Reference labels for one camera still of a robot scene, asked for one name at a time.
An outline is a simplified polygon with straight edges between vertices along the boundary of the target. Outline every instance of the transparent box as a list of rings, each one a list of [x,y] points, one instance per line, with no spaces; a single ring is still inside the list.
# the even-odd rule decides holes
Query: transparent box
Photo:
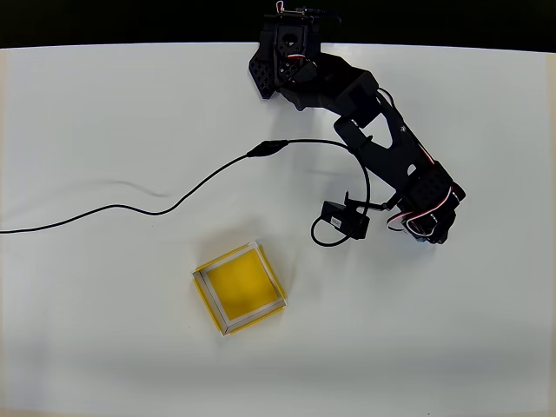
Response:
[[[193,272],[193,278],[216,327],[224,336],[288,305],[257,242],[202,265]]]

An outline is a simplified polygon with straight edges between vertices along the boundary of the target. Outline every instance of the white surface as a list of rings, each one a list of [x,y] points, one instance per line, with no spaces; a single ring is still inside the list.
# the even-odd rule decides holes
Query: white surface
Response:
[[[254,44],[11,50],[2,226],[100,204],[163,209],[265,139],[340,140],[336,116],[263,101]],[[444,246],[388,232],[320,248],[353,157],[291,145],[175,213],[110,211],[2,239],[7,406],[110,415],[490,414],[547,407],[552,184],[545,57],[326,46],[371,70],[466,190]],[[386,124],[366,129],[380,142]],[[374,178],[373,200],[390,190]],[[336,231],[320,228],[322,239]],[[189,272],[259,240],[283,314],[222,338]]]

